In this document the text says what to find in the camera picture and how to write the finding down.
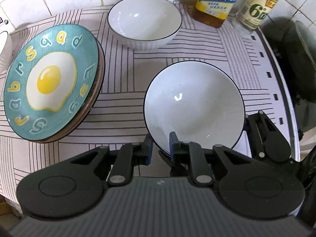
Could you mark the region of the small white bowl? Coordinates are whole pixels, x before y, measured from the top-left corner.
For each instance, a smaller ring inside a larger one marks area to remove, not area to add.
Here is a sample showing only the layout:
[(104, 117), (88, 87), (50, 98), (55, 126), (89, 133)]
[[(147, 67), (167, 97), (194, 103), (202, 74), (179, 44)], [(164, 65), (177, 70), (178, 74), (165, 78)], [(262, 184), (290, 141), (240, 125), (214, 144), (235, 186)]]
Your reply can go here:
[(144, 120), (156, 145), (170, 154), (169, 134), (203, 148), (233, 148), (245, 120), (240, 90), (218, 67), (198, 61), (174, 63), (151, 81), (144, 99)]

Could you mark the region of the pink bunny carrot plate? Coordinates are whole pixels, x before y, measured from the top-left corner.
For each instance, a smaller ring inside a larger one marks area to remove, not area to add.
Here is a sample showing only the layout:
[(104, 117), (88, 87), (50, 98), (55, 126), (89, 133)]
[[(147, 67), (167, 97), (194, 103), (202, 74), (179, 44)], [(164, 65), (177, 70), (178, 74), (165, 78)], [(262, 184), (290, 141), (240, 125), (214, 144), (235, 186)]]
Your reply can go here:
[(36, 143), (49, 143), (58, 141), (64, 137), (66, 137), (68, 134), (73, 132), (88, 116), (88, 113), (91, 111), (92, 107), (94, 106), (99, 93), (101, 91), (101, 87), (103, 85), (103, 78), (104, 78), (104, 53), (103, 49), (101, 47), (101, 44), (99, 41), (96, 41), (98, 44), (98, 50), (99, 50), (99, 64), (97, 68), (96, 78), (94, 80), (94, 85), (89, 91), (89, 94), (87, 95), (87, 98), (83, 104), (83, 106), (79, 109), (77, 114), (73, 117), (73, 119), (58, 133), (53, 135), (52, 137), (49, 137), (45, 140), (35, 141)]

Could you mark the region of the blue fried egg plate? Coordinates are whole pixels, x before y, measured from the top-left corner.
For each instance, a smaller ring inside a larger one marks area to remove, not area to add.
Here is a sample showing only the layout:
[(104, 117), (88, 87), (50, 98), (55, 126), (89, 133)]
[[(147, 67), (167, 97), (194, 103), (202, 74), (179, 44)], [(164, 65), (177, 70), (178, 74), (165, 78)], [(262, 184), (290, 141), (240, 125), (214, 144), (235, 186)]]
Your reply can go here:
[(96, 78), (99, 50), (86, 28), (50, 27), (24, 45), (4, 85), (4, 111), (12, 130), (29, 141), (63, 129), (86, 102)]

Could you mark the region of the striped table cloth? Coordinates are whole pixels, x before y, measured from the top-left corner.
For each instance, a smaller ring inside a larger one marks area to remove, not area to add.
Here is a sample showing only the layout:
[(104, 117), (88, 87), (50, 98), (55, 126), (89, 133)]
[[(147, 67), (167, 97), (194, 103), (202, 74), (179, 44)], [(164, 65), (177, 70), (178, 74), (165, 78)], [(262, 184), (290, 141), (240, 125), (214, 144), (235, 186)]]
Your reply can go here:
[(147, 133), (142, 106), (151, 80), (165, 67), (198, 60), (225, 71), (241, 91), (245, 111), (263, 111), (299, 159), (299, 140), (293, 105), (281, 69), (263, 32), (242, 36), (225, 21), (221, 28), (191, 18), (192, 8), (178, 5), (182, 27), (164, 47), (134, 51), (123, 46), (111, 32), (109, 7), (72, 10), (27, 25), (11, 34), (13, 54), (49, 27), (77, 24), (100, 42), (105, 76), (98, 100), (86, 119), (68, 136), (51, 143), (35, 143), (16, 135), (1, 114), (1, 194), (16, 201), (16, 187), (28, 174), (100, 145), (119, 149), (142, 141)]

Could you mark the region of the black wok with lid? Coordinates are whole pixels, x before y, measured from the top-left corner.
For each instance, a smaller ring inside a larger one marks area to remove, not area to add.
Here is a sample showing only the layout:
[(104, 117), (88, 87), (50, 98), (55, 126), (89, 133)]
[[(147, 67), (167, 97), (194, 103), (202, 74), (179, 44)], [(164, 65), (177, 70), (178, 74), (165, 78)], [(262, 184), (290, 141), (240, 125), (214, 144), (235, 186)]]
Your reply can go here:
[(295, 110), (298, 136), (302, 140), (315, 128), (315, 35), (299, 20), (289, 21), (285, 30), (276, 22), (261, 29), (277, 58)]

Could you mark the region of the vinegar bottle yellow cap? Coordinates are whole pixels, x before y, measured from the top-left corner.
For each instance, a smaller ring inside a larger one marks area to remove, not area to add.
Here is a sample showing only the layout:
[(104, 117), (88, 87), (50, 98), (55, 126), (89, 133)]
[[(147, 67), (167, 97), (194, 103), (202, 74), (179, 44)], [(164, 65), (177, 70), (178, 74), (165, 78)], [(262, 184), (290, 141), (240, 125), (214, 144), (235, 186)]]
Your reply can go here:
[(245, 0), (232, 25), (242, 35), (250, 35), (267, 18), (278, 0)]

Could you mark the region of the cooking wine bottle yellow label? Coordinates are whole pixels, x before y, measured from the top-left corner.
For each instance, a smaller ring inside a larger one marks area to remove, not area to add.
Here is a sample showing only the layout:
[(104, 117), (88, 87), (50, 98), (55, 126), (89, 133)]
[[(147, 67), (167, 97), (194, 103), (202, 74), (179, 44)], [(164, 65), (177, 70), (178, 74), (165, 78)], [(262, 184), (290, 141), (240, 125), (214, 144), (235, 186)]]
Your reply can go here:
[(214, 28), (220, 28), (237, 0), (197, 0), (192, 18)]

